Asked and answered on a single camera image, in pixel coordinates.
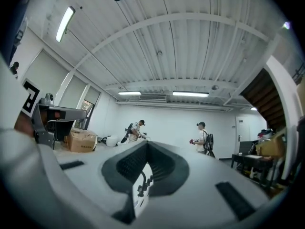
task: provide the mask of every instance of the cap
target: cap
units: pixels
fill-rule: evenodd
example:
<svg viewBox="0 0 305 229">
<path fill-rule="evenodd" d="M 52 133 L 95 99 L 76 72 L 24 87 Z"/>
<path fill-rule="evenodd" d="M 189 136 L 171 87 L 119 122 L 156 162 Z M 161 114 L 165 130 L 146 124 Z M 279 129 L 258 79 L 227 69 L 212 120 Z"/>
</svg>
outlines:
<svg viewBox="0 0 305 229">
<path fill-rule="evenodd" d="M 202 125 L 203 127 L 205 127 L 205 123 L 203 121 L 201 121 L 197 124 L 197 126 L 199 126 L 199 125 Z"/>
</svg>

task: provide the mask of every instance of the black pad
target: black pad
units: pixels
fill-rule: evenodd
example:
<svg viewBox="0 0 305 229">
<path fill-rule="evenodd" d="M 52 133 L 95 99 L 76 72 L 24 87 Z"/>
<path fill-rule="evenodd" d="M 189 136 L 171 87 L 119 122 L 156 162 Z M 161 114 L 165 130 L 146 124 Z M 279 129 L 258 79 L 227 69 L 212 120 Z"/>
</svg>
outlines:
<svg viewBox="0 0 305 229">
<path fill-rule="evenodd" d="M 126 193 L 129 197 L 124 211 L 113 215 L 125 223 L 130 223 L 134 219 L 130 217 L 126 219 L 130 211 L 133 211 L 132 187 L 146 163 L 152 169 L 154 184 L 149 193 L 153 197 L 174 193 L 189 176 L 189 166 L 184 158 L 151 142 L 141 142 L 108 159 L 102 167 L 105 181 L 111 189 Z"/>
<path fill-rule="evenodd" d="M 75 168 L 77 166 L 82 166 L 84 165 L 84 162 L 80 161 L 80 160 L 75 160 L 69 163 L 65 163 L 65 164 L 61 164 L 59 165 L 61 167 L 62 170 L 67 170 L 67 169 L 72 169 Z"/>
<path fill-rule="evenodd" d="M 229 182 L 218 183 L 216 187 L 239 220 L 255 212 L 250 203 Z"/>
</svg>

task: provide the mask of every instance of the cardboard box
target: cardboard box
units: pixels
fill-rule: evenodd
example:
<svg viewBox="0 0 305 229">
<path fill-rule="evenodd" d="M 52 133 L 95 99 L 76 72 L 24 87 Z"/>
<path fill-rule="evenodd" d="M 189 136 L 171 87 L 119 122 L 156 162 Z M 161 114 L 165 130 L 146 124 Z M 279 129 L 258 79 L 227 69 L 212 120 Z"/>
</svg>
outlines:
<svg viewBox="0 0 305 229">
<path fill-rule="evenodd" d="M 67 143 L 71 152 L 92 152 L 97 144 L 97 135 L 92 131 L 72 128 L 67 138 Z"/>
<path fill-rule="evenodd" d="M 305 77 L 303 77 L 301 83 L 297 86 L 297 93 L 300 98 L 303 114 L 305 115 Z"/>
<path fill-rule="evenodd" d="M 282 140 L 282 136 L 285 133 L 286 128 L 273 135 L 270 141 L 265 141 L 257 144 L 257 155 L 283 157 L 285 155 L 285 145 Z"/>
</svg>

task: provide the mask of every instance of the person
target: person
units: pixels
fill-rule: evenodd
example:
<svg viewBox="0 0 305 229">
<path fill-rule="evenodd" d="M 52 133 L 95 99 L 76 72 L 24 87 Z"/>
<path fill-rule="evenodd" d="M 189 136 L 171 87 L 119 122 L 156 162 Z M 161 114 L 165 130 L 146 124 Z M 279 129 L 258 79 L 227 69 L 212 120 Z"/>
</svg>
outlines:
<svg viewBox="0 0 305 229">
<path fill-rule="evenodd" d="M 15 78 L 17 79 L 17 77 L 18 77 L 18 72 L 17 72 L 17 70 L 18 70 L 18 68 L 19 68 L 19 63 L 18 62 L 15 62 L 11 67 L 10 67 L 10 71 L 13 73 L 13 75 L 15 76 Z"/>
<path fill-rule="evenodd" d="M 139 122 L 135 122 L 131 127 L 131 134 L 129 135 L 129 140 L 132 142 L 135 142 L 138 140 L 138 138 L 142 137 L 142 134 L 140 133 L 140 127 L 144 125 L 145 122 L 143 120 L 140 120 Z"/>
<path fill-rule="evenodd" d="M 208 133 L 205 130 L 205 123 L 203 121 L 201 121 L 199 124 L 197 124 L 198 129 L 199 129 L 199 138 L 197 141 L 193 142 L 193 144 L 195 144 L 197 146 L 196 151 L 198 153 L 203 153 L 204 154 L 204 144 L 206 142 L 206 139 L 208 137 Z"/>
<path fill-rule="evenodd" d="M 34 138 L 34 127 L 31 118 L 23 112 L 20 112 L 14 129 L 28 135 L 31 138 Z"/>
</svg>

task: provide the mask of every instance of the backpack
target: backpack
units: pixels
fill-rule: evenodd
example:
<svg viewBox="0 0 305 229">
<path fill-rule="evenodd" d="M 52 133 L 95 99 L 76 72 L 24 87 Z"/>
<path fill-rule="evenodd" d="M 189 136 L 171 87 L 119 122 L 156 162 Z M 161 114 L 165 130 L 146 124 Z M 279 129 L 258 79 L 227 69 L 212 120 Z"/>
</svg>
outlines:
<svg viewBox="0 0 305 229">
<path fill-rule="evenodd" d="M 206 141 L 204 143 L 204 149 L 207 151 L 212 151 L 214 146 L 214 137 L 213 134 L 208 134 L 206 131 L 204 131 L 207 134 Z"/>
</svg>

